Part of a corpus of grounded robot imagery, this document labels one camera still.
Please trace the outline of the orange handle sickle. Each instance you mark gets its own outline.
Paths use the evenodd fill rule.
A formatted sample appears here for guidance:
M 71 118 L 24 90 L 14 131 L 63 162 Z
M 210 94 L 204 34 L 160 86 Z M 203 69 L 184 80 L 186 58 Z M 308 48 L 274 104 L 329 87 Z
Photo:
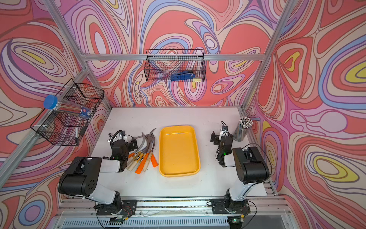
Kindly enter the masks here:
M 156 140 L 155 140 L 155 136 L 154 134 L 152 134 L 152 146 L 151 146 L 151 150 L 150 150 L 150 156 L 151 156 L 151 163 L 152 163 L 152 166 L 154 168 L 158 167 L 158 162 L 153 154 L 153 151 L 154 151 L 154 148 L 155 148 L 155 144 L 156 144 Z
M 145 163 L 146 163 L 146 161 L 148 159 L 148 155 L 149 155 L 149 153 L 151 151 L 150 148 L 151 148 L 151 146 L 153 144 L 153 139 L 152 139 L 153 132 L 154 132 L 154 130 L 152 130 L 149 134 L 145 135 L 145 139 L 146 139 L 147 145 L 143 149 L 143 155 L 141 157 L 139 167 L 135 171 L 136 174 L 141 174 L 141 172 L 143 171 L 143 168 L 145 166 Z

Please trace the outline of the yellow plastic tray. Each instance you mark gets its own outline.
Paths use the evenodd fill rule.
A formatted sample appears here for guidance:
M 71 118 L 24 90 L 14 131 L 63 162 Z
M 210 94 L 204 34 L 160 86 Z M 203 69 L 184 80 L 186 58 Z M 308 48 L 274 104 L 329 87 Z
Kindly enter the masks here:
M 164 127 L 159 137 L 159 171 L 164 177 L 184 177 L 201 169 L 198 143 L 192 126 Z

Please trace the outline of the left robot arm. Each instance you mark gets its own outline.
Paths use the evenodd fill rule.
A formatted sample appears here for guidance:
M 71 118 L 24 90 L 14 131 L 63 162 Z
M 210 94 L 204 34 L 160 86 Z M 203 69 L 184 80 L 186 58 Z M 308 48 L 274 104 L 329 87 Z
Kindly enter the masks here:
M 129 154 L 135 151 L 137 140 L 124 131 L 110 138 L 110 157 L 76 157 L 62 174 L 58 192 L 95 202 L 97 216 L 127 216 L 135 214 L 136 200 L 122 200 L 121 194 L 99 182 L 102 174 L 112 175 L 126 170 Z

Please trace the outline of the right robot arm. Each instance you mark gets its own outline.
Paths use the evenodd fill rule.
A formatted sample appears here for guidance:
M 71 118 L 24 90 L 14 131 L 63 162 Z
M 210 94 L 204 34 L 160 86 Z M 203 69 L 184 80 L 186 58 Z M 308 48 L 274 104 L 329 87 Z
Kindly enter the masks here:
M 235 168 L 238 179 L 223 198 L 211 199 L 207 206 L 213 214 L 250 213 L 248 194 L 255 185 L 270 178 L 270 169 L 257 147 L 233 148 L 234 135 L 222 122 L 220 134 L 213 132 L 210 141 L 218 146 L 215 158 L 223 168 Z

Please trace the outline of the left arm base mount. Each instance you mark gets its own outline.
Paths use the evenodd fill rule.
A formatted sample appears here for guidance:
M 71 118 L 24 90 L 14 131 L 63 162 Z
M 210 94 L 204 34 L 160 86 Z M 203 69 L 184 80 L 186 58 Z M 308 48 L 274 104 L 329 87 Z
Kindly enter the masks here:
M 93 208 L 98 216 L 133 216 L 136 212 L 137 199 L 123 199 L 112 204 L 97 204 Z

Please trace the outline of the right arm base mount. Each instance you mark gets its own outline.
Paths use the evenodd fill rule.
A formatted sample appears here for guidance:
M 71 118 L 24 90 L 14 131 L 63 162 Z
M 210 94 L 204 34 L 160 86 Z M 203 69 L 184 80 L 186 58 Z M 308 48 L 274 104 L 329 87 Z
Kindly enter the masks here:
M 208 206 L 212 208 L 213 214 L 242 214 L 251 213 L 247 200 L 232 201 L 224 198 L 214 198 L 208 202 Z

